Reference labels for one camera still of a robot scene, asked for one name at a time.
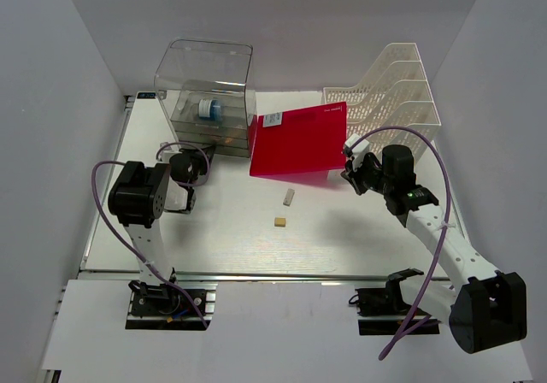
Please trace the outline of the blue ink bottle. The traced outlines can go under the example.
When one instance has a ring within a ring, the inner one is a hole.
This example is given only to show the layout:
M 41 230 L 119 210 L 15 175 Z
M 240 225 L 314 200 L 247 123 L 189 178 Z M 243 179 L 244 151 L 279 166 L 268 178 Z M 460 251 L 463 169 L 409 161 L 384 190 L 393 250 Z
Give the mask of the blue ink bottle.
M 203 121 L 220 122 L 222 104 L 218 99 L 201 99 L 197 106 L 197 117 Z

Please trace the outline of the red plastic folder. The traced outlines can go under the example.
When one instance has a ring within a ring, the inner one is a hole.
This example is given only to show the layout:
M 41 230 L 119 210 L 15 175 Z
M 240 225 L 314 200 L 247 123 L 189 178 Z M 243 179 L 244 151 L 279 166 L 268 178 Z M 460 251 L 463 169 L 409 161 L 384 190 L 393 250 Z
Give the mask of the red plastic folder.
M 345 102 L 261 115 L 250 175 L 274 178 L 341 169 L 346 132 Z

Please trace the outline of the clear acrylic drawer organizer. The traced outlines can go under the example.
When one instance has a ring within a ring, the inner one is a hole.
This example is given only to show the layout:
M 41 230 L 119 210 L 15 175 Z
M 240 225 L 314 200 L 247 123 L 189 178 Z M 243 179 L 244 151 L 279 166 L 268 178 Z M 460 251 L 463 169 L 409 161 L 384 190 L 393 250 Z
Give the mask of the clear acrylic drawer organizer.
M 257 111 L 250 44 L 177 38 L 160 61 L 154 87 L 176 139 L 214 145 L 220 155 L 251 157 Z M 221 102 L 220 122 L 197 117 L 201 99 Z M 245 131 L 246 139 L 225 140 L 231 130 Z

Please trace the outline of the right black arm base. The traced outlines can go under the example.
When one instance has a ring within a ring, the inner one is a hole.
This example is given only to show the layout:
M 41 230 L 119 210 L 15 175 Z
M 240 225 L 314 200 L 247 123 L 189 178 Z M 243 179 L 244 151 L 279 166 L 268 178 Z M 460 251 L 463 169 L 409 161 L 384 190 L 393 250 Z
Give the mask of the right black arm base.
M 407 268 L 390 274 L 382 287 L 356 289 L 348 305 L 356 308 L 360 336 L 395 335 L 411 307 L 403 301 L 400 283 L 418 275 L 423 272 Z

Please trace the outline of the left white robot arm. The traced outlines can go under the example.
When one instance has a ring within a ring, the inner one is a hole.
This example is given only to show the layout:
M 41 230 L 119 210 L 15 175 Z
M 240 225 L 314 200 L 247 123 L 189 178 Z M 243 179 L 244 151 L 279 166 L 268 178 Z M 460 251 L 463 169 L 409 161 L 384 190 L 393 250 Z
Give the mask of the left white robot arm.
M 173 313 L 180 304 L 180 292 L 168 280 L 176 281 L 168 260 L 159 220 L 166 212 L 189 214 L 196 202 L 196 188 L 206 183 L 215 154 L 213 145 L 184 145 L 174 151 L 160 147 L 160 161 L 147 167 L 141 161 L 126 162 L 108 197 L 109 213 L 124 228 L 136 252 L 139 281 L 157 286 L 151 303 L 163 314 Z

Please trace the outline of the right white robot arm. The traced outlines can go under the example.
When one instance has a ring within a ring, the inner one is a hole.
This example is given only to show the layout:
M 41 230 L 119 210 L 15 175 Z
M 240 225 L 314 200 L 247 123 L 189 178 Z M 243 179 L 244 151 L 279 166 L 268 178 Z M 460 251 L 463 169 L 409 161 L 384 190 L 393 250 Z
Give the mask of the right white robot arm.
M 469 354 L 523 340 L 527 335 L 526 284 L 487 261 L 453 227 L 438 199 L 417 184 L 410 148 L 392 144 L 376 156 L 368 141 L 347 142 L 342 177 L 357 194 L 376 192 L 388 211 L 432 253 L 450 286 L 431 280 L 431 272 L 409 268 L 390 274 L 387 306 L 398 314 L 423 311 L 448 326 Z

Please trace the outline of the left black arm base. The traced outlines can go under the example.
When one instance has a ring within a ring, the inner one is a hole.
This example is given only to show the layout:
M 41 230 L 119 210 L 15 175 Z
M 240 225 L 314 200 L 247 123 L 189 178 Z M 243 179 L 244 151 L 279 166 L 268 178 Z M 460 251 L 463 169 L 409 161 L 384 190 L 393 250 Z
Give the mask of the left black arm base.
M 138 280 L 128 284 L 131 297 L 126 330 L 205 331 L 212 319 L 215 293 L 190 288 L 188 296 L 167 285 L 144 286 Z

